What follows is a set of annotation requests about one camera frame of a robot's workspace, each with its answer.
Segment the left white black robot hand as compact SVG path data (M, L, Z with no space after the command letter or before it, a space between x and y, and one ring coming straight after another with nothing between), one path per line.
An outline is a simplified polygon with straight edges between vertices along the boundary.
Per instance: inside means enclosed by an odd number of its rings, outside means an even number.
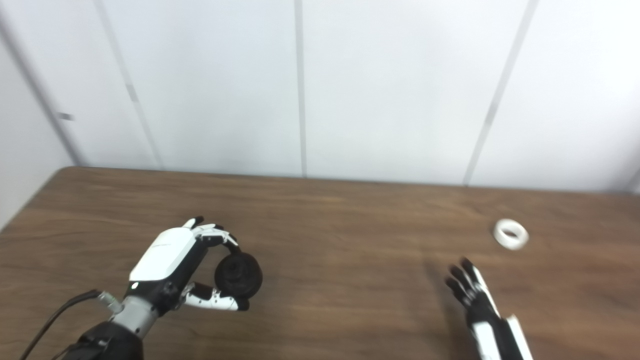
M204 224L201 216L162 231L129 275L125 298L146 301L158 316L181 306L245 312L263 284L256 258L221 225ZM214 285L192 281L210 248L228 250L215 268Z

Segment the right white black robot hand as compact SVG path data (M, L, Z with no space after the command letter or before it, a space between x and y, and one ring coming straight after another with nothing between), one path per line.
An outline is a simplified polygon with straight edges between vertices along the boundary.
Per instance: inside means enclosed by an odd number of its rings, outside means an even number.
M480 360L532 360L518 317L500 315L480 270L468 258L449 267L445 284L465 310Z

